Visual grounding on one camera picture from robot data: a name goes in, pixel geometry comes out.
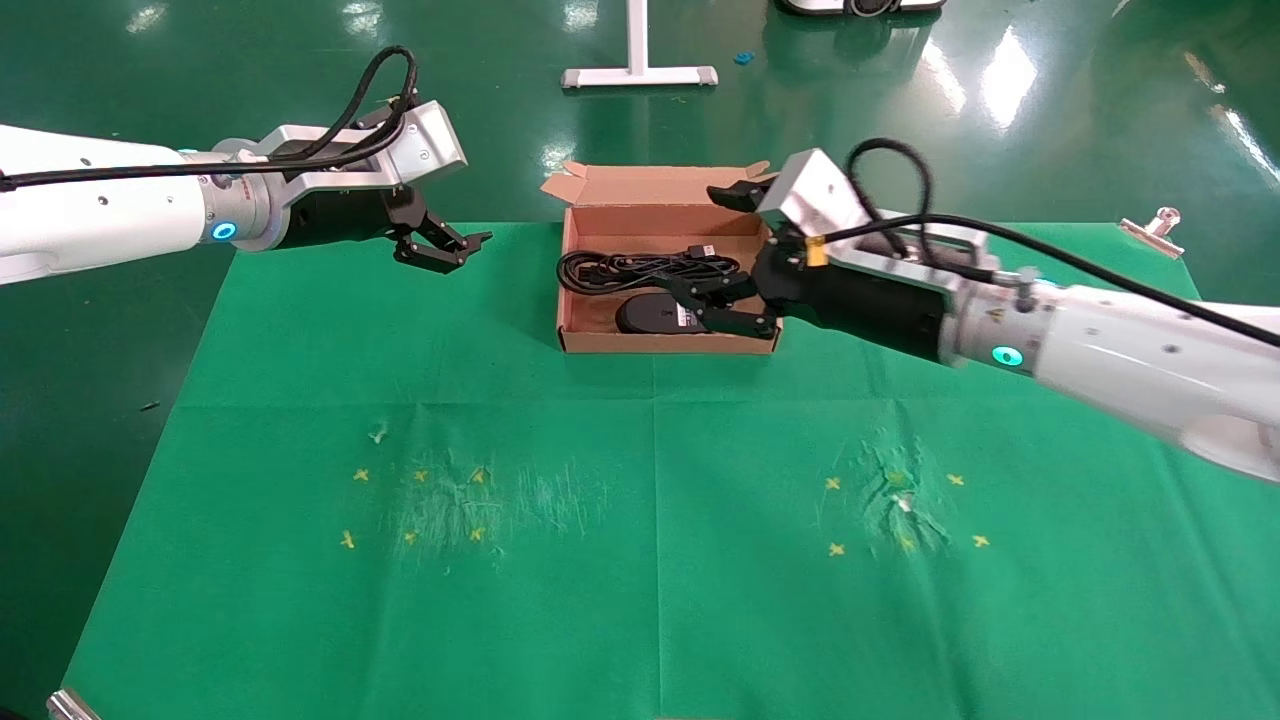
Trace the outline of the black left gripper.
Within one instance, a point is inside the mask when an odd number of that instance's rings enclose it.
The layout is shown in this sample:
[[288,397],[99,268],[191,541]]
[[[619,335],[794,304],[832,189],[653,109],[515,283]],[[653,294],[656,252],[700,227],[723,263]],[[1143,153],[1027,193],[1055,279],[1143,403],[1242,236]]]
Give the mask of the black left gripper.
[[398,263],[443,275],[463,266],[493,237],[458,233],[416,188],[317,191],[293,202],[285,219],[275,251],[387,237],[396,241]]

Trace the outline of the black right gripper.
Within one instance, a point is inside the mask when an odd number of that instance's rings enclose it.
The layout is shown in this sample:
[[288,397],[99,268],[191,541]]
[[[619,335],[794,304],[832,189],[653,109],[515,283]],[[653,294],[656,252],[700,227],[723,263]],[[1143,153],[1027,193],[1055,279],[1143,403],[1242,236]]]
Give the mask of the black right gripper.
[[[758,211],[773,179],[708,186],[708,199],[731,211]],[[773,341],[778,316],[850,334],[884,348],[941,364],[945,292],[896,277],[835,264],[801,266],[776,246],[763,247],[751,275],[735,272],[710,279],[659,274],[671,296],[659,310],[659,334],[731,334]],[[735,304],[759,295],[769,310],[748,313]]]

